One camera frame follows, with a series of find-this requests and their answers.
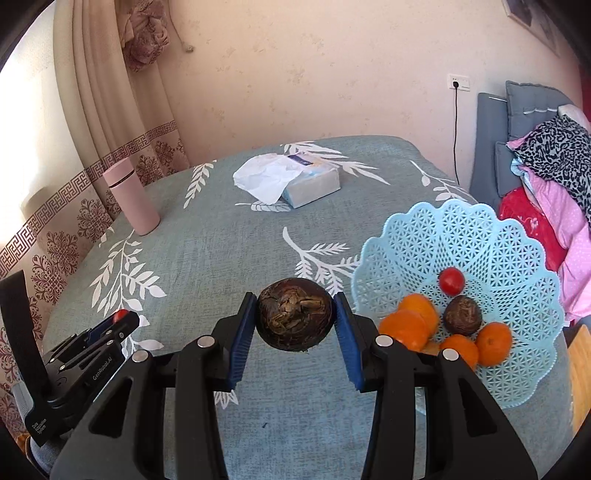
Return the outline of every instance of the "leopard print cloth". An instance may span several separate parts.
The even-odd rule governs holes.
[[[568,116],[539,124],[515,153],[544,180],[562,185],[591,225],[591,137]]]

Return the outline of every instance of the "cherry tomato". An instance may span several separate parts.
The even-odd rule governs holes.
[[[455,267],[446,268],[439,274],[439,287],[450,297],[462,293],[465,285],[464,274]]]
[[[123,319],[125,317],[125,315],[127,315],[128,313],[129,313],[129,310],[125,310],[125,309],[117,310],[115,312],[115,315],[113,315],[113,323],[117,323],[118,321]]]

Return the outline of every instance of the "table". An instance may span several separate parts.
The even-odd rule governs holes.
[[[232,173],[248,158],[284,151],[334,162],[341,190],[292,210],[283,202],[262,205],[233,186]],[[391,214],[420,201],[474,202],[411,143],[373,136],[244,152],[162,179],[147,191],[161,213],[159,227],[139,237],[123,215],[117,218],[70,278],[51,315],[46,349],[126,307],[141,315],[140,328],[124,344],[128,353],[176,351],[236,313],[246,291],[258,294],[298,274],[321,278],[331,293],[344,290],[352,303],[350,278],[362,245],[381,234]],[[540,476],[572,440],[562,335],[556,348],[557,362],[532,399],[506,411]],[[273,350],[255,334],[242,382],[235,392],[215,395],[231,479],[360,478],[375,396],[358,394],[348,381],[334,330],[307,353]],[[172,421],[167,408],[169,478]],[[424,429],[417,413],[417,476],[424,472]]]

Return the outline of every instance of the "power socket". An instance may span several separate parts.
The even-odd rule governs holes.
[[[457,82],[460,86],[457,88],[458,90],[462,90],[463,92],[470,91],[470,79],[468,77],[463,77],[461,75],[453,75],[451,73],[447,74],[447,86],[452,90],[456,88],[453,86],[453,82]]]

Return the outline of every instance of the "fruit basket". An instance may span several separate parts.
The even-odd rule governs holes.
[[[447,267],[466,278],[463,294],[482,309],[483,325],[504,322],[513,347],[500,365],[478,366],[476,374],[501,408],[521,405],[556,361],[554,340],[564,311],[558,303],[558,276],[545,268],[541,244],[515,220],[498,220],[483,204],[446,201],[439,208],[417,203],[396,213],[379,238],[368,239],[352,280],[357,314],[379,322],[410,293],[431,299],[442,314],[451,298],[437,277]],[[443,325],[434,339],[449,334]]]

